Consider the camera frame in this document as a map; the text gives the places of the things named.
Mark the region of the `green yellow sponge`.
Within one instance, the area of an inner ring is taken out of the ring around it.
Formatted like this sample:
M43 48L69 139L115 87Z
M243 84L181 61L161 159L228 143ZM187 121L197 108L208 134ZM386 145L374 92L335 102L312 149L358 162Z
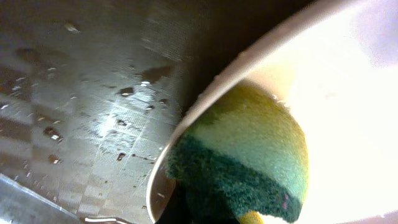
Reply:
M165 173L177 188L161 222L294 223L308 191L305 135L282 104L242 82L172 144Z

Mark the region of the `white plate top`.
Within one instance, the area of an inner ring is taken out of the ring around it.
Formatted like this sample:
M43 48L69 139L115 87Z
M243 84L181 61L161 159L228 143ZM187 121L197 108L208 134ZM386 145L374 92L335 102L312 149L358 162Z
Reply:
M316 1L208 85L170 138L237 83L288 107L310 156L300 223L397 222L397 0Z

